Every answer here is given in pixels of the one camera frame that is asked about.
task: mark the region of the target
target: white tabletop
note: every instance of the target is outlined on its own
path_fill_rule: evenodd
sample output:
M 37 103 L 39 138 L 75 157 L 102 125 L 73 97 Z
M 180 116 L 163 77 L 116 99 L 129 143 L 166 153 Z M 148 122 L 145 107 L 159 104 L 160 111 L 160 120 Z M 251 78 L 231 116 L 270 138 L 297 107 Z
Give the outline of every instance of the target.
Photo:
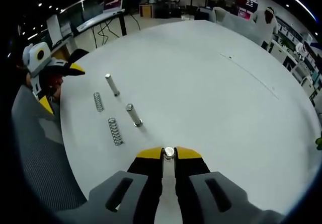
M 85 30 L 91 28 L 92 26 L 103 22 L 111 17 L 113 17 L 116 14 L 120 14 L 123 13 L 125 10 L 124 9 L 116 9 L 116 10 L 111 10 L 111 11 L 107 11 L 107 12 L 103 12 L 101 14 L 98 14 L 97 16 L 87 20 L 86 22 L 82 23 L 81 25 L 79 25 L 77 27 L 77 31 L 78 32 L 84 32 Z
M 86 74 L 64 79 L 61 127 L 86 198 L 154 146 L 196 150 L 211 171 L 243 188 L 251 203 L 281 213 L 314 176 L 320 124 L 309 98 L 273 56 L 229 29 L 207 21 L 165 24 L 121 37 L 77 63 Z M 94 92 L 101 94 L 102 112 Z M 134 127 L 127 103 L 143 127 Z M 114 145 L 110 117 L 125 144 Z

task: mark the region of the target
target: metal pin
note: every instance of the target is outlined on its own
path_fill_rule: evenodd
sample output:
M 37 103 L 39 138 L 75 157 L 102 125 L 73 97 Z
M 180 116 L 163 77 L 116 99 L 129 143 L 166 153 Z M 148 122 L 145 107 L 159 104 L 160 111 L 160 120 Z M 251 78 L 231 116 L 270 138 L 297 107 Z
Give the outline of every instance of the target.
M 166 147 L 165 152 L 163 154 L 166 161 L 170 161 L 175 157 L 175 150 L 173 147 Z
M 132 104 L 127 104 L 125 109 L 130 114 L 130 117 L 133 120 L 134 126 L 140 127 L 140 126 L 143 125 L 143 121 L 137 115 L 137 113 L 136 113 L 136 111 L 135 111 L 135 109 L 134 109 Z
M 106 74 L 105 79 L 106 79 L 107 83 L 110 85 L 110 88 L 111 88 L 112 92 L 114 93 L 114 96 L 117 97 L 120 94 L 120 92 L 116 88 L 114 81 L 111 77 L 111 74 Z

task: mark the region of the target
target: gray chair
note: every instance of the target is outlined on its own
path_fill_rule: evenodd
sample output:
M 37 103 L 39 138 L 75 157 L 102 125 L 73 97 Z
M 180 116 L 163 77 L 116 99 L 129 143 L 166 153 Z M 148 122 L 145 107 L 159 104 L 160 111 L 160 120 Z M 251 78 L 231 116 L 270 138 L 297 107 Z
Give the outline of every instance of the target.
M 86 202 L 68 163 L 62 141 L 59 106 L 48 113 L 32 92 L 21 86 L 12 107 L 16 149 L 30 187 L 51 211 Z

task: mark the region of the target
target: metal spring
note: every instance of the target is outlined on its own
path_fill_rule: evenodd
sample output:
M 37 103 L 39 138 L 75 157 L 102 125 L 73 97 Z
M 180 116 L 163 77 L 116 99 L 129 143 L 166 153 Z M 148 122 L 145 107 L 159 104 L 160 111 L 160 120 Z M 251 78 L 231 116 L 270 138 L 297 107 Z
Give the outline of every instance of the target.
M 114 144 L 116 146 L 123 144 L 124 142 L 122 140 L 120 131 L 118 129 L 116 119 L 114 117 L 109 118 L 108 122 L 109 122 L 110 131 L 111 131 L 111 134 L 112 134 L 112 137 L 113 137 Z
M 96 105 L 96 109 L 101 112 L 104 110 L 104 106 L 102 103 L 102 99 L 101 99 L 101 95 L 98 92 L 94 93 L 94 101 L 95 101 L 95 105 Z

